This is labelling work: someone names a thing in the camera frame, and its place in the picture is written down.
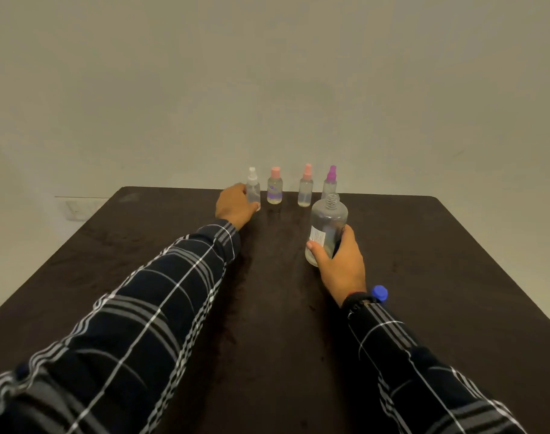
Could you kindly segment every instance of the large transparent bottle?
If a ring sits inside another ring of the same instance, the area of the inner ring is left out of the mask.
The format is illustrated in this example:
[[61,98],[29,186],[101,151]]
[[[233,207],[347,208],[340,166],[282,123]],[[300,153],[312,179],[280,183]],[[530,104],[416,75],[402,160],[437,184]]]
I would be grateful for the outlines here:
[[337,193],[335,189],[337,188],[337,168],[332,166],[329,168],[327,173],[327,178],[323,181],[323,190],[321,191],[321,199],[326,199],[327,196],[331,193]]
[[299,194],[297,195],[297,204],[300,207],[309,207],[311,205],[311,194],[313,192],[313,179],[311,175],[311,164],[305,165],[303,178],[299,182]]
[[279,204],[283,200],[283,180],[281,179],[281,168],[271,168],[271,178],[267,180],[267,202]]
[[249,167],[249,175],[247,176],[247,201],[250,203],[259,203],[261,210],[261,187],[259,185],[259,179],[254,167]]
[[[311,233],[309,240],[320,244],[329,257],[333,257],[335,247],[342,238],[347,223],[347,207],[339,202],[339,195],[329,194],[326,199],[313,204],[311,209]],[[305,247],[305,258],[314,266],[317,262]]]

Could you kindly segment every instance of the white spray cap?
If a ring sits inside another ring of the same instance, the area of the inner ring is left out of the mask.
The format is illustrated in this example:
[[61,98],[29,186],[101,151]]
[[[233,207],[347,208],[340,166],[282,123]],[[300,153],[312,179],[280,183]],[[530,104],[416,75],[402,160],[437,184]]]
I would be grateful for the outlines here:
[[247,184],[255,186],[258,182],[257,173],[255,172],[254,167],[249,167],[249,176],[247,176]]

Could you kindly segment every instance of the person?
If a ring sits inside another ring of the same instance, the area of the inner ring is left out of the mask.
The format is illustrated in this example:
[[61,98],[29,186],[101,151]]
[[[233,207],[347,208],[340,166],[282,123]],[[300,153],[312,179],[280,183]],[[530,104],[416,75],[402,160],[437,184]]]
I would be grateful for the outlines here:
[[[239,251],[238,231],[257,209],[243,184],[223,190],[213,224],[174,241],[96,301],[68,336],[0,374],[0,433],[153,431]],[[307,246],[357,342],[354,360],[377,373],[394,432],[524,432],[508,408],[438,361],[367,294],[349,226],[333,259],[319,244]]]

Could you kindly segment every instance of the bottle base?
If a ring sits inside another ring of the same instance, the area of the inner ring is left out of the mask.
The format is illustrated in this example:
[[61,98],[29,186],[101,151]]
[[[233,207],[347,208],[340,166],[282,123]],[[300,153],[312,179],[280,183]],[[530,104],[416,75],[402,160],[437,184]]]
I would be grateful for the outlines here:
[[313,254],[309,251],[309,248],[305,247],[305,259],[316,268],[319,268],[317,261],[313,257]]

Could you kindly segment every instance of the black and white checkered shirt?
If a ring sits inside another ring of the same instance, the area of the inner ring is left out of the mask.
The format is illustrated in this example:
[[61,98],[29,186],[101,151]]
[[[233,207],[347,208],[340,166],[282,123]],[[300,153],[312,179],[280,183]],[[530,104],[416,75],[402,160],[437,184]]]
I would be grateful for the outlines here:
[[[225,220],[176,240],[99,299],[70,335],[0,374],[0,433],[153,431],[239,249]],[[354,359],[377,371],[394,432],[523,432],[503,404],[438,362],[371,297],[353,294],[344,310],[359,343]]]

